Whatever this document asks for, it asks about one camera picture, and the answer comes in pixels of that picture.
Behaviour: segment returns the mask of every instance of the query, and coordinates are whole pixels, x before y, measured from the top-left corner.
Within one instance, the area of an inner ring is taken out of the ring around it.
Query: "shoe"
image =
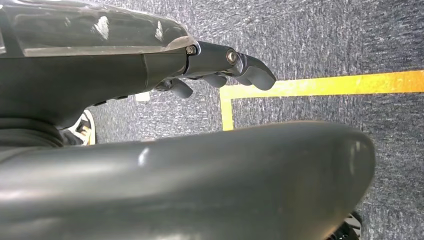
[[[96,144],[96,127],[93,115],[89,110],[84,110],[76,123],[63,132],[66,145],[94,145]]]
[[[360,240],[361,231],[362,219],[356,212],[352,212],[327,240]]]

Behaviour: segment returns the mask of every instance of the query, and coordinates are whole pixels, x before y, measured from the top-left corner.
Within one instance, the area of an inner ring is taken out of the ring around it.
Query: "yellow floor line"
[[[419,92],[424,92],[424,71],[277,81],[268,91],[254,86],[226,85],[219,91],[222,128],[224,131],[234,128],[232,99]]]

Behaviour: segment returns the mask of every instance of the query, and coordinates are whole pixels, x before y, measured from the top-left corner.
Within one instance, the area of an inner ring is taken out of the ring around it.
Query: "gray plastic cover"
[[[146,54],[196,41],[161,16],[70,0],[4,0],[4,11],[26,57]],[[6,51],[0,35],[0,54]]]

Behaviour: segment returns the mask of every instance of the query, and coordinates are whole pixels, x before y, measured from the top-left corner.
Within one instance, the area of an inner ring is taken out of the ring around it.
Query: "robotic hand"
[[[181,24],[150,13],[69,0],[0,6],[4,116],[62,129],[110,99],[153,89],[188,98],[193,91],[182,78],[222,87],[232,77],[261,90],[276,81],[260,60],[196,41]]]
[[[199,41],[186,47],[187,66],[183,78],[203,79],[211,86],[220,88],[227,83],[227,77],[235,78],[243,85],[254,85],[269,90],[276,77],[259,59],[236,52],[228,46]],[[178,78],[166,79],[156,87],[159,91],[172,91],[181,98],[188,98],[193,91]]]

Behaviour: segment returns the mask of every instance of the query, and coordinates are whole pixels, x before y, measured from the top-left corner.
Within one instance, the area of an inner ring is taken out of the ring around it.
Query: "screw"
[[[196,47],[195,46],[193,46],[193,45],[191,45],[191,46],[187,46],[186,48],[185,48],[185,52],[188,54],[188,55],[194,55],[194,54],[196,54]]]
[[[226,52],[226,59],[231,65],[235,65],[237,63],[237,53],[233,49],[230,49]]]

